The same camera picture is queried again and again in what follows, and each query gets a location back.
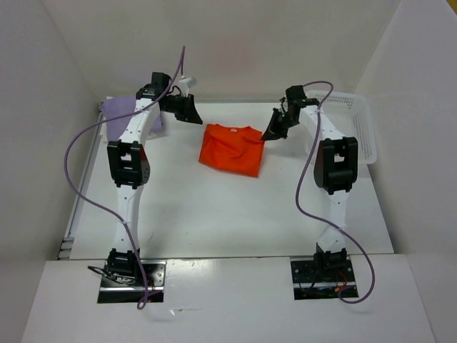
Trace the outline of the orange t shirt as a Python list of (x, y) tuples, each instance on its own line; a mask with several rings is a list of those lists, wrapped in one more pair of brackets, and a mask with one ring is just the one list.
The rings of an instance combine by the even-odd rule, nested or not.
[(250, 126), (207, 124), (199, 162), (213, 169), (258, 177), (263, 158), (262, 132)]

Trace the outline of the white t shirt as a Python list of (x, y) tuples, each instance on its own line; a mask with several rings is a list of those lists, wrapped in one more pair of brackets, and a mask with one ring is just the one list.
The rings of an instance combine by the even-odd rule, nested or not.
[[(146, 137), (146, 140), (155, 139), (158, 136), (159, 136), (159, 133), (152, 132)], [(115, 139), (118, 139), (119, 137), (120, 137), (119, 134), (109, 134), (108, 132), (106, 132), (103, 135), (101, 142), (107, 144), (110, 140), (115, 140)]]

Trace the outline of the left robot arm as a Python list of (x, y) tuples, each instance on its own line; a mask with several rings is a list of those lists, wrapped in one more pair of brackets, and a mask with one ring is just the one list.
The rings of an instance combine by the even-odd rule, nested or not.
[(145, 145), (154, 122), (164, 112), (188, 124), (202, 124), (190, 93), (196, 85), (193, 77), (182, 76), (173, 86), (171, 77), (154, 72), (151, 82), (140, 88), (134, 99), (133, 115), (119, 138), (107, 144), (109, 171), (116, 186), (117, 211), (114, 243), (106, 261), (109, 277), (125, 285), (150, 285), (145, 267), (139, 258), (139, 205), (151, 167)]

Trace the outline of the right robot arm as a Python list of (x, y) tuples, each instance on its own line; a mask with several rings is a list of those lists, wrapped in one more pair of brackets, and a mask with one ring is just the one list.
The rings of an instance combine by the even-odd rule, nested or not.
[[(323, 112), (323, 103), (330, 95), (327, 93), (321, 100), (309, 98), (303, 86), (290, 86), (285, 90), (280, 107), (273, 109), (261, 137), (263, 141), (286, 139), (288, 130), (299, 124), (312, 134), (311, 148), (296, 190), (296, 206), (302, 214), (326, 225), (313, 255), (313, 280), (321, 281), (330, 280), (346, 263), (346, 205), (358, 178), (357, 139), (343, 135)], [(326, 195), (325, 217), (311, 214), (299, 204), (300, 184), (310, 166), (313, 166), (316, 186)]]

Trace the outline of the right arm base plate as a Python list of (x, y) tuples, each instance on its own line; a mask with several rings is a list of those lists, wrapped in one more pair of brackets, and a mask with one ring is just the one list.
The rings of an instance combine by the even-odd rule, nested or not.
[(357, 298), (358, 290), (350, 259), (342, 267), (317, 271), (311, 258), (290, 260), (295, 300)]

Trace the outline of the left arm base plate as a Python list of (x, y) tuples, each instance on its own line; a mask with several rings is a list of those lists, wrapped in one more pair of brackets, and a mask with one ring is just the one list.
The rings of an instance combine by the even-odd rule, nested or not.
[[(164, 284), (166, 261), (142, 261), (148, 283), (148, 303), (164, 300)], [(133, 277), (109, 276), (104, 270), (98, 269), (101, 275), (98, 304), (138, 303), (144, 295), (144, 284), (141, 275)]]

